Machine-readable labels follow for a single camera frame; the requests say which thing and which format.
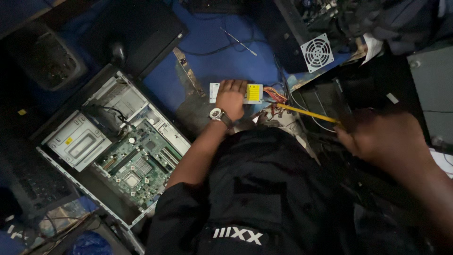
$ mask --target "yellow warning label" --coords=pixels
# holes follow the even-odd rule
[[[71,142],[72,142],[72,138],[68,138],[68,139],[66,140],[66,142],[64,142],[64,143],[67,144],[67,145],[69,145]]]
[[[20,116],[22,115],[26,115],[27,114],[27,111],[25,111],[24,109],[20,110],[17,112]]]
[[[247,87],[247,100],[259,101],[260,100],[260,86],[249,84]]]

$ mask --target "person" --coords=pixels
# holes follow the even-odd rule
[[[246,86],[243,80],[220,84],[216,107],[233,122],[244,115]],[[352,133],[335,129],[353,155],[406,187],[453,239],[453,184],[412,115],[374,116]],[[224,140],[226,131],[224,122],[211,120],[175,168],[157,203],[146,255],[365,254],[351,201],[312,176],[323,171],[294,137],[268,128]],[[393,243],[398,254],[418,254]]]

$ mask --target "cooling fan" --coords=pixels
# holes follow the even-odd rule
[[[300,49],[305,58],[310,73],[333,62],[333,54],[330,42],[326,34],[322,34],[313,40],[304,43]]]

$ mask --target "mouse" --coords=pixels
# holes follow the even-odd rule
[[[125,41],[118,35],[110,36],[107,40],[106,54],[110,58],[110,63],[125,67],[127,62],[127,47]]]

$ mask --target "watch face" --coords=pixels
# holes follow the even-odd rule
[[[219,119],[220,115],[222,113],[222,110],[220,108],[214,108],[212,111],[209,113],[209,117],[213,119]]]

